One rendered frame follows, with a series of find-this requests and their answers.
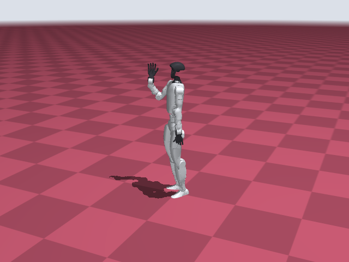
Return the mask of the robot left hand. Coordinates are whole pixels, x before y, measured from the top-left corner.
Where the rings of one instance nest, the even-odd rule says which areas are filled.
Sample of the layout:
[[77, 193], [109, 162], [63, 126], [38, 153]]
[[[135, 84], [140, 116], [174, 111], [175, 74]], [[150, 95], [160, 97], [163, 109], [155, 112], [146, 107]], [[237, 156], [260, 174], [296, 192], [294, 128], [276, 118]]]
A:
[[176, 143], [178, 143], [178, 144], [180, 143], [180, 145], [181, 145], [181, 142], [182, 142], [182, 145], [183, 145], [182, 133], [177, 135], [177, 131], [175, 131], [175, 132], [176, 132], [176, 137], [175, 137], [173, 142], [176, 141]]

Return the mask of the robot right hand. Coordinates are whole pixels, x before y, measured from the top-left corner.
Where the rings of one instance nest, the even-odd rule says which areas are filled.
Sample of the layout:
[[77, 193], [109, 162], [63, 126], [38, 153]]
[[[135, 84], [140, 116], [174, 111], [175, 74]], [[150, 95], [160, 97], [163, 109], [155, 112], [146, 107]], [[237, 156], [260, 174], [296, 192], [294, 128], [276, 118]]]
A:
[[157, 68], [157, 70], [155, 71], [155, 68], [156, 68], [156, 64], [154, 66], [154, 63], [153, 64], [150, 63], [150, 69], [149, 69], [149, 64], [148, 64], [148, 75], [149, 75], [148, 79], [149, 78], [153, 78], [153, 83], [154, 83], [154, 77], [153, 76], [155, 76], [155, 74], [157, 73], [157, 71], [159, 69], [159, 68]]

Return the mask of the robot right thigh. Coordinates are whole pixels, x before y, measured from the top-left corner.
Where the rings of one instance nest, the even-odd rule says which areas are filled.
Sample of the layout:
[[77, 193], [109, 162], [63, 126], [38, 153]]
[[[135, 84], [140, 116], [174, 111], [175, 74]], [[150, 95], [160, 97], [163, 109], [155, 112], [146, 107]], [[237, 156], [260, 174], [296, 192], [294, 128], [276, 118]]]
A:
[[171, 157], [171, 153], [170, 153], [171, 133], [172, 132], [169, 130], [168, 124], [166, 124], [165, 128], [164, 128], [164, 145], [165, 145], [165, 149], [166, 149], [166, 152], [167, 152], [170, 160], [173, 162], [172, 157]]

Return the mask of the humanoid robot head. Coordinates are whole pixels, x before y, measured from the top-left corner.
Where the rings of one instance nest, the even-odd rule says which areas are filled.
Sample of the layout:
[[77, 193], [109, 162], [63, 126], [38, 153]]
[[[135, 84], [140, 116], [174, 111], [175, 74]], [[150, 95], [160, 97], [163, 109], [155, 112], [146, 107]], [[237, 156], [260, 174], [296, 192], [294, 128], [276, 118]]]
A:
[[170, 67], [172, 68], [171, 70], [171, 78], [174, 78], [174, 81], [172, 83], [177, 83], [175, 81], [178, 81], [178, 83], [182, 84], [180, 77], [179, 76], [175, 76], [176, 72], [179, 72], [180, 70], [185, 70], [185, 66], [183, 63], [181, 62], [173, 62], [170, 64]]

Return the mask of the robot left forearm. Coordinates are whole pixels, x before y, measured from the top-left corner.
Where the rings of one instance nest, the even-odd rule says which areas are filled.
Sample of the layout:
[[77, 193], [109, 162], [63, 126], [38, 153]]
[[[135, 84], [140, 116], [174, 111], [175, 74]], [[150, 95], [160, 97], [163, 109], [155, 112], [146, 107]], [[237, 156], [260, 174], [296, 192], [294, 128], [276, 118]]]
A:
[[177, 135], [178, 135], [178, 134], [182, 133], [182, 131], [181, 131], [181, 128], [182, 128], [182, 126], [181, 126], [181, 119], [182, 119], [181, 110], [177, 109], [175, 111], [175, 114], [176, 114], [175, 117], [174, 117], [174, 119], [175, 119], [175, 128], [176, 128]]

